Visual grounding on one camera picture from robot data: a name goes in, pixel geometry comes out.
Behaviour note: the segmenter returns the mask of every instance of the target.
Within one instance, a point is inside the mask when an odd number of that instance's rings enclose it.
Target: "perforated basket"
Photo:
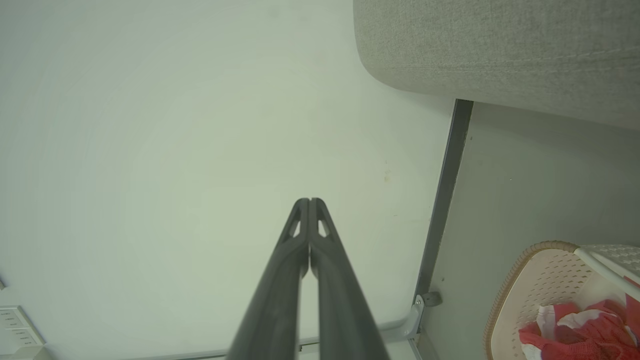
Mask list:
[[[546,241],[525,250],[493,303],[484,330],[488,360],[524,359],[518,330],[534,322],[540,306],[573,301],[581,308],[605,299],[640,300],[640,248]]]

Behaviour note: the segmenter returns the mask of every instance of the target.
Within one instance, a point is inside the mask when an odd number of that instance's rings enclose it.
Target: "wall switch panel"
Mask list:
[[[20,306],[0,307],[0,325],[20,347],[44,345],[44,340]]]

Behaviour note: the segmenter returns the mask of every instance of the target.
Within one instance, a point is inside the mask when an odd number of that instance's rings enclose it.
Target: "basket handle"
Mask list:
[[[627,295],[640,301],[640,288],[633,285],[631,282],[628,282],[624,277],[618,275],[618,273],[603,264],[600,260],[594,257],[593,252],[579,247],[575,249],[573,253],[578,255],[585,264],[589,265],[598,274],[602,275],[602,277],[613,282],[617,287],[627,293]]]

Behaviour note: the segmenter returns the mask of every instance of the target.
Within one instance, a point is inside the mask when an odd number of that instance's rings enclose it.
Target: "white plastic basket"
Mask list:
[[[581,308],[605,299],[640,300],[640,248],[578,247],[546,241],[525,250],[500,289],[484,330],[488,360],[524,359],[518,330],[534,322],[540,306],[572,301]]]

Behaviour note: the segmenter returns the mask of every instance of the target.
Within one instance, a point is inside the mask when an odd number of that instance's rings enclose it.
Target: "beige woven rim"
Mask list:
[[[544,241],[541,243],[537,243],[527,250],[522,252],[522,255],[516,260],[516,263],[509,271],[509,275],[502,283],[502,287],[500,287],[500,291],[498,292],[498,296],[493,301],[493,307],[491,308],[491,313],[489,313],[489,320],[486,322],[486,327],[484,327],[484,351],[486,352],[486,358],[488,360],[493,360],[493,354],[491,353],[491,336],[493,335],[493,328],[495,327],[495,322],[498,320],[498,315],[500,315],[500,311],[502,311],[502,306],[504,305],[504,301],[507,299],[507,295],[509,295],[509,291],[511,287],[515,283],[518,275],[522,272],[522,269],[527,264],[527,262],[531,259],[531,257],[543,250],[548,249],[560,249],[567,252],[573,252],[575,249],[579,248],[578,245],[574,245],[572,243],[567,243],[564,241]]]

